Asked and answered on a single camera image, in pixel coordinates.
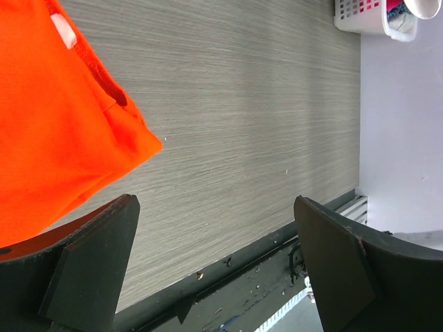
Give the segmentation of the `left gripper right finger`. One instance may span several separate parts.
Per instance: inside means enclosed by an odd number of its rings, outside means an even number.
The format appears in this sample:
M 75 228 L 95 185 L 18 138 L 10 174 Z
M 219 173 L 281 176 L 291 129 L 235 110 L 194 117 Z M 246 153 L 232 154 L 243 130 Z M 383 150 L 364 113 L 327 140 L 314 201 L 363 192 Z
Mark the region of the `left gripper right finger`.
M 294 217 L 324 331 L 441 331 L 442 251 L 298 196 Z

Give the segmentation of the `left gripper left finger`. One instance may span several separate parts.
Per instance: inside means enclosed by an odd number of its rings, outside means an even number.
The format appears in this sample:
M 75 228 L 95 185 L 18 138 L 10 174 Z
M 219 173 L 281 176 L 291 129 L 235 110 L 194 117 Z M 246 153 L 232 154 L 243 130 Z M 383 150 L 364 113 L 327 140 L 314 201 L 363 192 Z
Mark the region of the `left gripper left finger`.
M 123 194 L 1 248 L 2 331 L 110 331 L 140 214 Z

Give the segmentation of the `orange t shirt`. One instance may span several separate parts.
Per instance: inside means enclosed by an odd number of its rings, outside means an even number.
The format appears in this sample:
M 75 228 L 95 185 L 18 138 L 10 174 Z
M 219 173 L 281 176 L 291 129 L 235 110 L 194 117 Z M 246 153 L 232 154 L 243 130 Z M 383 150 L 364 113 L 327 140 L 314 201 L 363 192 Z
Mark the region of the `orange t shirt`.
M 2 246 L 37 236 L 161 148 L 60 2 L 1 2 Z

